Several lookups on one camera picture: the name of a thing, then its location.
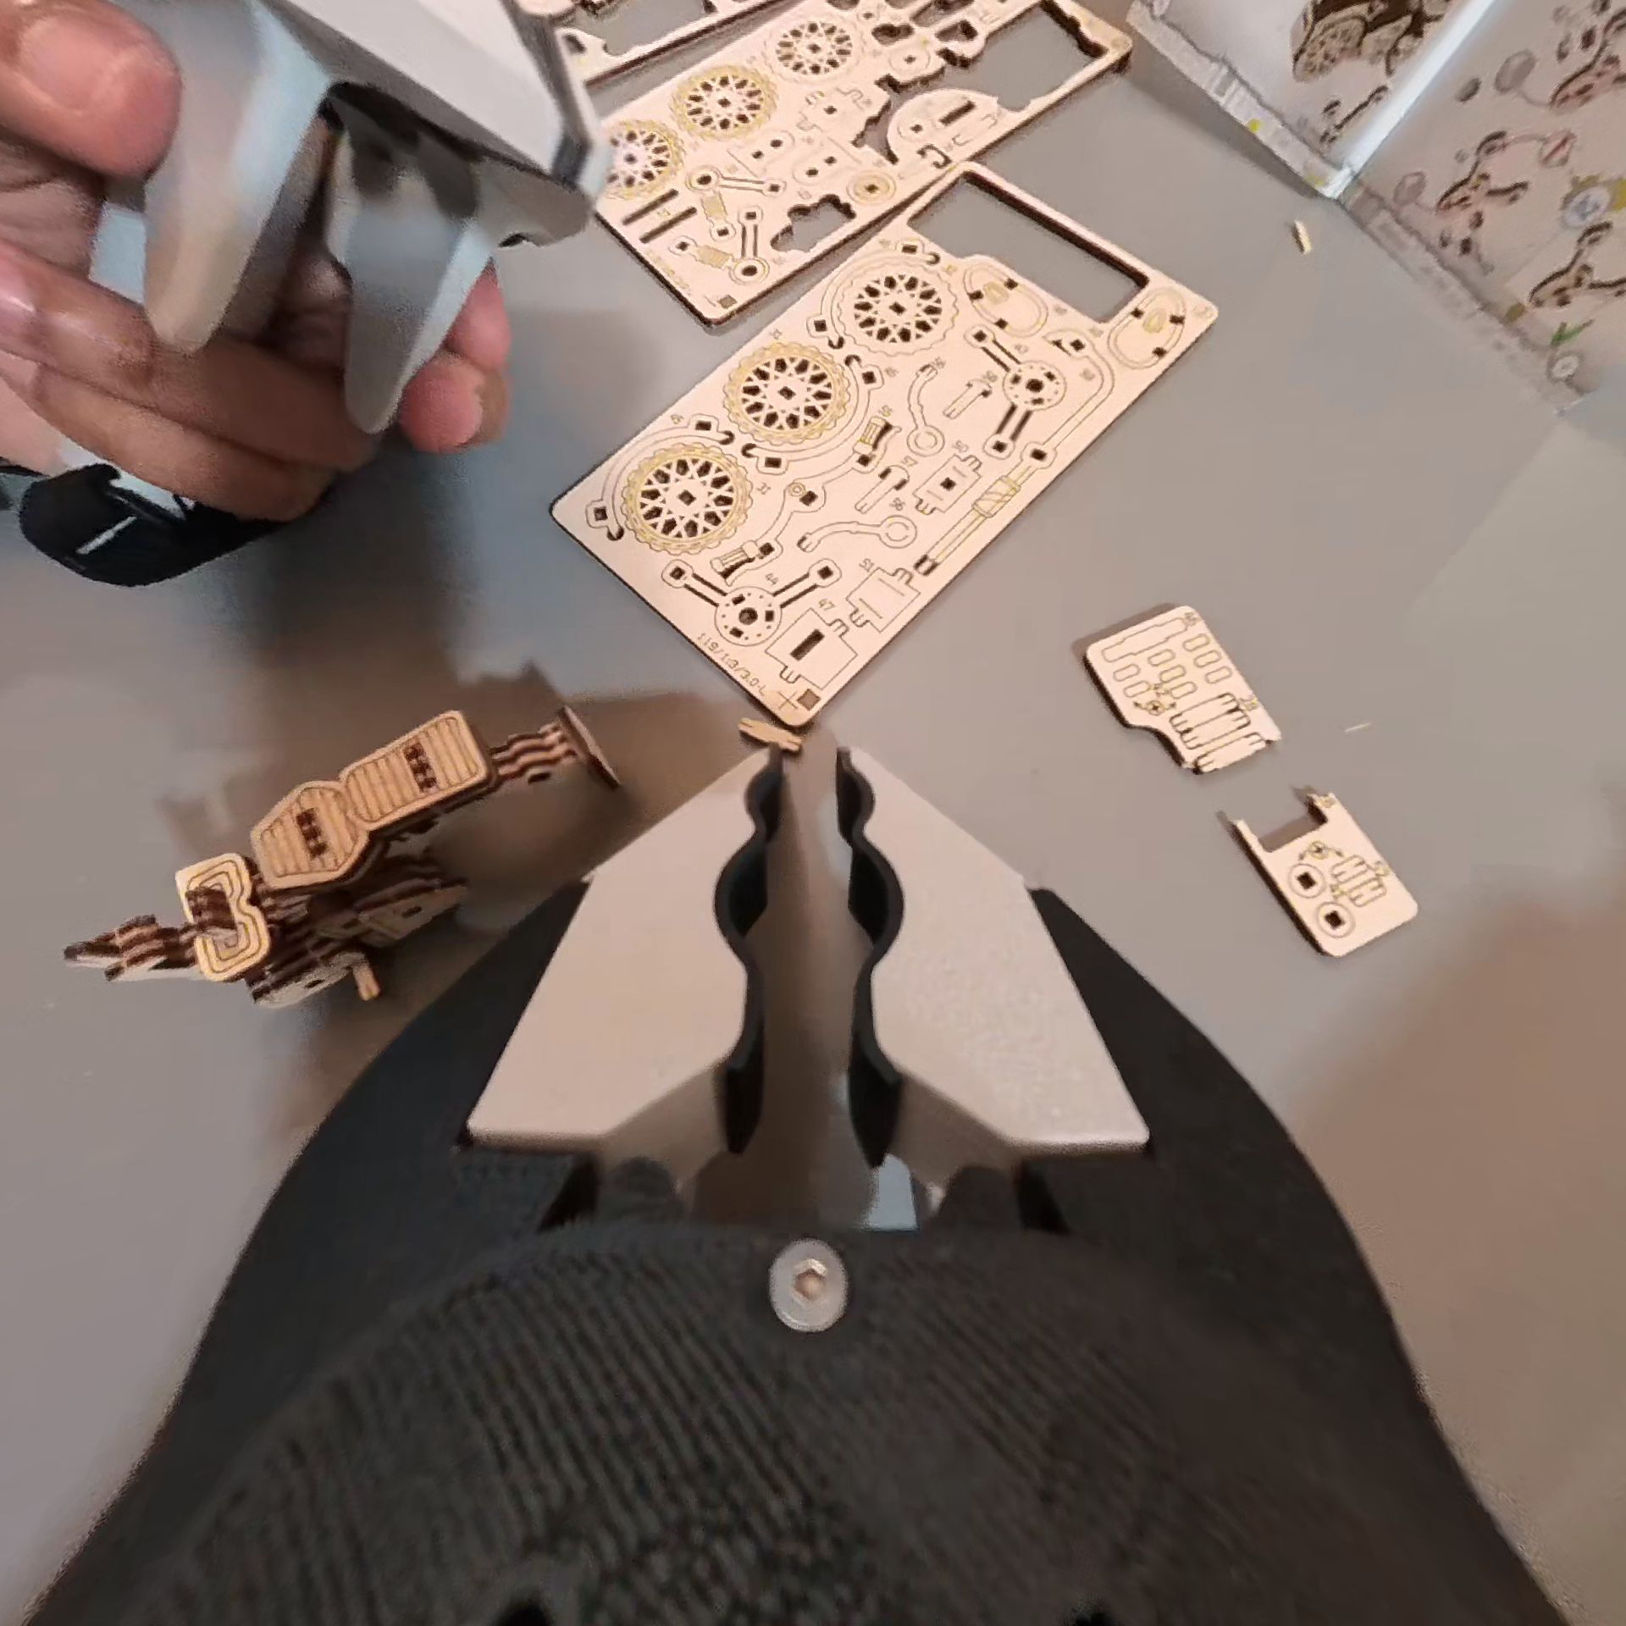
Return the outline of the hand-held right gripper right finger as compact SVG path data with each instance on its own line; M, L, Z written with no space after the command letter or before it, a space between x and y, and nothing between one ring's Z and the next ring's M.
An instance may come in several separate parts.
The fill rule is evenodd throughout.
M972 1169L1141 1159L1147 1122L1024 877L862 749L834 760L862 932L844 1106L925 1226Z

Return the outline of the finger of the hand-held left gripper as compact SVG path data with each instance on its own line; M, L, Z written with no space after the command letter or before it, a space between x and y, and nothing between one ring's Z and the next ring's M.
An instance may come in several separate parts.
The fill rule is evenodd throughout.
M275 4L327 76L320 242L350 279L346 411L365 435L507 243L576 237L609 178L552 22L519 4Z
M122 0L178 73L171 139L146 178L110 178L93 283L135 298L149 330L196 351L254 336L314 203L335 85L330 51L292 4Z

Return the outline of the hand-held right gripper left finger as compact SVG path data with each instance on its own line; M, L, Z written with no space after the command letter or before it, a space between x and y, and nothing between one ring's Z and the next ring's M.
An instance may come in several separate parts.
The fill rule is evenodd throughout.
M573 1152L696 1177L761 1119L767 906L785 754L760 749L605 858L478 1103L483 1147Z

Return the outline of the engraved wooden puzzle sheet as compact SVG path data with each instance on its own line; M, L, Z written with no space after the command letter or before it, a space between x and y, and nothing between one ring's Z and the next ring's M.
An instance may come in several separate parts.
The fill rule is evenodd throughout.
M1128 731L1158 737L1199 778L1279 744L1279 727L1190 603L1099 631L1081 666Z

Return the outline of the broken wooden sheet fragment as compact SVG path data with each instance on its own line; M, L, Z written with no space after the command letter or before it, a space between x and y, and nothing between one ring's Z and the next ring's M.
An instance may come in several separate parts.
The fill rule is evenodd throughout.
M1353 813L1331 791L1302 789L1302 801L1310 826L1275 842L1225 819L1302 940L1339 960L1411 925L1418 898Z

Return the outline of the grey desk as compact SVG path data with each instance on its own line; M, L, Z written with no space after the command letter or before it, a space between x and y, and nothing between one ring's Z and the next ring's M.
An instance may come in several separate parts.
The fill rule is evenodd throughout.
M874 753L1154 983L1353 1220L1453 1446L1554 1600L1622 1621L1622 375L1554 413L1165 62L988 158L1214 328L816 723L771 848L767 1112L696 1207L892 1224L839 1100L862 934L834 749ZM503 255L512 429L400 446L292 533L116 588L3 513L3 1621L146 1450L281 1177L363 1063L562 880L742 760L744 702L551 520L735 344L599 225ZM1279 744L1190 773L1081 666L1190 603ZM269 1013L62 944L292 783L465 703L576 702L622 791L444 834L468 906L383 995ZM1418 898L1317 954L1230 832L1333 793Z

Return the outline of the person's left hand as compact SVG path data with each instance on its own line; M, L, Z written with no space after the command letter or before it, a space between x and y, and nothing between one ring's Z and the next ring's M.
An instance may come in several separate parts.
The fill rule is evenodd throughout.
M161 161L177 106L165 45L116 4L0 7L3 459L52 476L77 446L233 518L295 520L376 449L340 400L338 262L303 247L261 334L196 351L91 279L107 182Z

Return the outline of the small wooden model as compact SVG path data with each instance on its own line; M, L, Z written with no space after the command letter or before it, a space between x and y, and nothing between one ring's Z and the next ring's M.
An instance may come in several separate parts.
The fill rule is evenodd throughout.
M503 739L483 739L468 711L444 708L338 778L295 783L250 823L249 852L177 870L184 919L135 913L64 944L64 960L104 983L243 984L259 1007L295 1007L330 984L374 1000L374 948L468 895L468 880L431 857L431 832L465 804L567 768L622 783L567 703Z

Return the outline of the wooden puzzle sheet with gears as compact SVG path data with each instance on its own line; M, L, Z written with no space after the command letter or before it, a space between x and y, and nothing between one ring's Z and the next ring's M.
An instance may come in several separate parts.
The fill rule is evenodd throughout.
M795 4L612 112L598 217L718 328L1128 53L1068 0Z

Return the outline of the puzzle sheet with rectangular window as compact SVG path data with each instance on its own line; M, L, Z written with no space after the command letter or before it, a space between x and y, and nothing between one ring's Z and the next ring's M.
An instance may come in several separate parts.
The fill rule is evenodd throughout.
M925 217L958 185L1128 279L1088 316ZM1214 305L958 164L551 518L785 727L810 727L1190 344Z

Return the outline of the folded model instruction booklet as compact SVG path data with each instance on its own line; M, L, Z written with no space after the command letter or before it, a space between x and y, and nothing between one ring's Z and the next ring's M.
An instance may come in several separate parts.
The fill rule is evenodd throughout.
M1618 0L1154 0L1128 26L1539 394L1622 375Z

